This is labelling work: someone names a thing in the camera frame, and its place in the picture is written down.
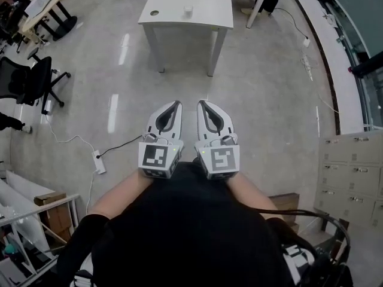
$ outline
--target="white desk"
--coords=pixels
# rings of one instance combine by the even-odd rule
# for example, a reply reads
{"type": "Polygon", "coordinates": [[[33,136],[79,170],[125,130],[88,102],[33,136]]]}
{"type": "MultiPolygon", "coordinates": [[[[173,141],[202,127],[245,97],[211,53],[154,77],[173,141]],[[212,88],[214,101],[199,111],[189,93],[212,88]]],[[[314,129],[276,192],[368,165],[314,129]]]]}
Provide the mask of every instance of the white desk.
{"type": "Polygon", "coordinates": [[[143,26],[159,72],[165,71],[154,28],[175,25],[199,25],[218,28],[217,39],[211,54],[208,76],[212,77],[228,29],[233,29],[232,0],[148,0],[138,20],[143,26]],[[192,5],[188,18],[184,7],[192,5]]]}

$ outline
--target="table leg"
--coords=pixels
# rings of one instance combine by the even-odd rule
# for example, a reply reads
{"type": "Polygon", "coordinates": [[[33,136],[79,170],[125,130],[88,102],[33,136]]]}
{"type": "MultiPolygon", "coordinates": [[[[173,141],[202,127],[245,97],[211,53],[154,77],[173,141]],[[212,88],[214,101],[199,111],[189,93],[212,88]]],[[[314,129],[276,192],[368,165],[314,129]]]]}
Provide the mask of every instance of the table leg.
{"type": "Polygon", "coordinates": [[[144,27],[144,31],[148,39],[151,51],[154,54],[154,59],[156,60],[156,64],[157,64],[157,70],[158,72],[164,72],[165,66],[163,65],[163,58],[158,45],[156,33],[154,33],[154,29],[152,26],[149,26],[149,25],[142,25],[142,26],[144,27]]]}
{"type": "Polygon", "coordinates": [[[55,19],[55,21],[57,21],[57,23],[59,25],[61,25],[61,27],[68,33],[70,31],[69,27],[66,26],[66,24],[64,24],[64,22],[61,20],[61,18],[53,11],[53,10],[50,10],[49,11],[49,14],[52,16],[53,19],[55,19]]]}
{"type": "Polygon", "coordinates": [[[39,24],[45,29],[47,30],[54,38],[61,38],[62,36],[59,35],[58,33],[56,33],[49,25],[47,25],[44,21],[40,20],[39,21],[39,24]]]}
{"type": "Polygon", "coordinates": [[[58,2],[57,7],[61,10],[61,12],[65,15],[66,18],[70,19],[72,16],[68,13],[68,11],[65,9],[65,7],[61,4],[61,2],[58,2]]]}
{"type": "Polygon", "coordinates": [[[262,3],[263,3],[263,0],[257,0],[255,6],[253,8],[253,12],[251,13],[251,15],[247,21],[246,28],[249,29],[253,25],[254,19],[256,18],[256,15],[258,14],[258,11],[262,6],[262,3]]]}
{"type": "MultiPolygon", "coordinates": [[[[69,15],[69,13],[65,10],[64,15],[69,15]]],[[[55,21],[57,21],[57,23],[60,25],[57,29],[56,29],[56,34],[52,34],[53,35],[53,40],[54,41],[58,41],[59,39],[63,38],[66,34],[68,34],[73,28],[74,26],[76,25],[77,23],[77,17],[76,16],[70,16],[68,17],[68,19],[65,19],[64,21],[56,14],[55,11],[53,10],[50,10],[49,11],[49,14],[52,16],[53,19],[55,19],[55,21]]]]}
{"type": "Polygon", "coordinates": [[[209,62],[209,69],[208,69],[208,76],[209,77],[213,76],[215,66],[217,65],[218,58],[220,57],[220,53],[221,53],[223,42],[225,40],[226,32],[227,32],[227,29],[224,29],[224,28],[218,29],[217,39],[215,40],[214,49],[213,49],[213,52],[211,53],[210,62],[209,62]]]}

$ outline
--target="black cable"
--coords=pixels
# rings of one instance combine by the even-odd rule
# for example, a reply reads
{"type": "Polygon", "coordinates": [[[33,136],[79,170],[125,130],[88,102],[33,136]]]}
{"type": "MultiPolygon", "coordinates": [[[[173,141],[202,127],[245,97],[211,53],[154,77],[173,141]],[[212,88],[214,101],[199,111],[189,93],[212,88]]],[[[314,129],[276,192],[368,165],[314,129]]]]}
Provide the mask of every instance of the black cable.
{"type": "Polygon", "coordinates": [[[288,11],[286,11],[284,8],[276,7],[276,8],[274,8],[274,10],[282,10],[282,11],[285,11],[287,14],[289,14],[289,15],[291,16],[291,18],[293,19],[293,21],[294,21],[294,25],[295,25],[296,29],[297,29],[297,30],[298,30],[304,37],[308,38],[308,37],[306,36],[306,34],[304,34],[300,29],[298,29],[297,24],[295,23],[295,19],[294,19],[293,15],[291,15],[291,14],[290,14],[288,11]]]}
{"type": "Polygon", "coordinates": [[[108,152],[108,151],[110,151],[110,150],[114,150],[114,149],[121,148],[122,146],[125,146],[125,145],[127,145],[127,144],[129,144],[129,143],[131,143],[131,142],[133,142],[133,141],[136,141],[136,140],[139,139],[141,136],[142,136],[142,135],[139,135],[139,136],[137,136],[135,139],[132,139],[131,141],[125,142],[125,143],[123,143],[123,144],[120,145],[120,146],[115,146],[114,148],[107,149],[107,150],[106,150],[104,153],[102,153],[101,155],[97,155],[96,158],[100,158],[100,157],[102,157],[106,152],[108,152]]]}

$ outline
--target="power strip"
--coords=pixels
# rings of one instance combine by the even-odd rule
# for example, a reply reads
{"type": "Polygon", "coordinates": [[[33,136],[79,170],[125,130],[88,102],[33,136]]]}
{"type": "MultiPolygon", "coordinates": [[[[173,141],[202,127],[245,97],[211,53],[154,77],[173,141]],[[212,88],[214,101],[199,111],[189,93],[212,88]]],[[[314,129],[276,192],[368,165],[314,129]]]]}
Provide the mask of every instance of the power strip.
{"type": "Polygon", "coordinates": [[[102,161],[102,158],[97,158],[96,156],[100,155],[100,151],[99,150],[96,150],[95,152],[92,152],[92,156],[93,156],[93,160],[95,161],[95,165],[96,165],[96,168],[97,168],[97,173],[100,175],[100,174],[103,174],[105,173],[107,170],[105,169],[105,166],[104,166],[104,162],[102,161]]]}

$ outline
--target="gray floor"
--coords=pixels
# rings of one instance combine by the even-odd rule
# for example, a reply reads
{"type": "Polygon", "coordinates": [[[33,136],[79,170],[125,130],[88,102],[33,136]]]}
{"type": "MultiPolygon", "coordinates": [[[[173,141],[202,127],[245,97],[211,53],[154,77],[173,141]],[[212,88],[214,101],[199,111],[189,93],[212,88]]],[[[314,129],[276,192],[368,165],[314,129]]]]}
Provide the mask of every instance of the gray floor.
{"type": "MultiPolygon", "coordinates": [[[[48,119],[58,139],[81,135],[103,152],[141,134],[155,109],[178,99],[184,105],[183,160],[189,161],[196,155],[196,104],[208,99],[233,118],[241,146],[241,170],[266,194],[297,192],[301,206],[310,208],[318,170],[317,107],[321,135],[334,134],[333,113],[317,95],[318,91],[331,103],[328,80],[295,2],[280,0],[278,6],[289,10],[312,40],[304,52],[315,67],[313,81],[301,62],[303,36],[287,14],[279,10],[271,16],[262,14],[252,29],[245,27],[247,17],[240,9],[251,7],[252,1],[233,0],[235,28],[228,32],[210,78],[206,67],[211,30],[159,30],[166,58],[166,72],[159,74],[137,24],[146,0],[64,0],[64,6],[83,24],[39,52],[40,57],[51,56],[55,68],[72,74],[57,86],[65,107],[51,102],[48,119]],[[122,47],[124,38],[129,38],[127,48],[122,47]],[[113,111],[112,95],[118,95],[113,111]]],[[[20,54],[11,47],[6,55],[31,65],[26,56],[33,47],[23,45],[20,54]]],[[[41,104],[16,106],[14,100],[0,100],[0,111],[21,116],[34,127],[31,135],[2,131],[3,156],[10,157],[16,173],[31,181],[68,194],[80,193],[78,208],[83,216],[95,170],[92,150],[77,138],[56,143],[40,110],[41,104]]],[[[137,150],[135,142],[105,155],[107,173],[95,175],[91,203],[137,167],[137,150]]]]}

